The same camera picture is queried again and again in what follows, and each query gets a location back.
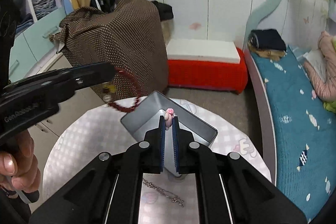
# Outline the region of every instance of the pink blanket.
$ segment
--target pink blanket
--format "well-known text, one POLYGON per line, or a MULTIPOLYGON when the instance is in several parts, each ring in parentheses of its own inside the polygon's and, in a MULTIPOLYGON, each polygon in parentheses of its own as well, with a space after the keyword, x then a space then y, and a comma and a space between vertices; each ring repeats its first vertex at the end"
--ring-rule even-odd
POLYGON ((319 49, 323 53, 327 63, 327 80, 325 83, 310 63, 305 61, 303 64, 317 96, 325 102, 336 101, 336 52, 332 40, 333 37, 326 31, 322 32, 319 38, 319 49))

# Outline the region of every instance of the checkered tablecloth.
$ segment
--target checkered tablecloth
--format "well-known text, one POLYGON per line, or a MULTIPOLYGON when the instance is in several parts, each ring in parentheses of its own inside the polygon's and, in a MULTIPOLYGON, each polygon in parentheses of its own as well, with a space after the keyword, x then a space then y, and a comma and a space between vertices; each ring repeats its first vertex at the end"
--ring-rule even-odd
MULTIPOLYGON (((269 181, 270 172, 251 140, 222 117, 186 100, 173 99, 194 115, 218 130, 211 147, 216 153, 240 153, 269 181)), ((131 106, 133 98, 119 104, 131 106)), ((43 199, 48 199, 85 165, 103 151, 122 153, 136 143, 120 123, 124 113, 107 106, 86 112, 60 136, 47 160, 43 175, 43 199)), ((196 183, 194 175, 177 180, 168 171, 160 175, 144 174, 155 185, 177 194, 185 202, 184 208, 171 203, 155 190, 142 187, 139 224, 195 224, 199 223, 196 183)))

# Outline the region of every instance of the mint green cabinet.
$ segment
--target mint green cabinet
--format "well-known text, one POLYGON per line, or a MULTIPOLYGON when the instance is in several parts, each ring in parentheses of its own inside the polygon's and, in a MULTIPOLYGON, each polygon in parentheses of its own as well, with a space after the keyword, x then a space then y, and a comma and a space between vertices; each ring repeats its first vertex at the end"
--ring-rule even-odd
POLYGON ((9 78, 16 82, 25 77, 35 65, 36 59, 28 47, 25 37, 20 34, 14 41, 9 57, 9 78))
POLYGON ((37 61, 54 47, 54 44, 49 40, 49 35, 59 32, 59 23, 65 16, 64 8, 59 8, 38 20, 23 32, 37 61))

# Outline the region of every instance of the teal bedsheet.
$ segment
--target teal bedsheet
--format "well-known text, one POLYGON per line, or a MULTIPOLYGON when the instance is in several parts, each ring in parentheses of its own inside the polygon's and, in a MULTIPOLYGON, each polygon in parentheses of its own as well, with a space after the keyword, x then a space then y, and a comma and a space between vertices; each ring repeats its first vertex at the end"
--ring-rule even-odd
POLYGON ((273 116, 277 187, 312 220, 336 185, 336 115, 323 108, 289 48, 278 62, 251 55, 273 116))

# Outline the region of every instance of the white pillow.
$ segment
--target white pillow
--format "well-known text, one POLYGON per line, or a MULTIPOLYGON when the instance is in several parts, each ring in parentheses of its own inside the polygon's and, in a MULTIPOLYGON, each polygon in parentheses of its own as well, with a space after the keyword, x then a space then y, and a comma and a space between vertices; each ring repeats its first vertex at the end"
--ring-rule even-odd
POLYGON ((303 57, 311 64, 311 66, 314 68, 314 70, 319 75, 321 80, 325 83, 327 81, 326 76, 327 63, 321 50, 313 50, 307 52, 303 55, 303 57))

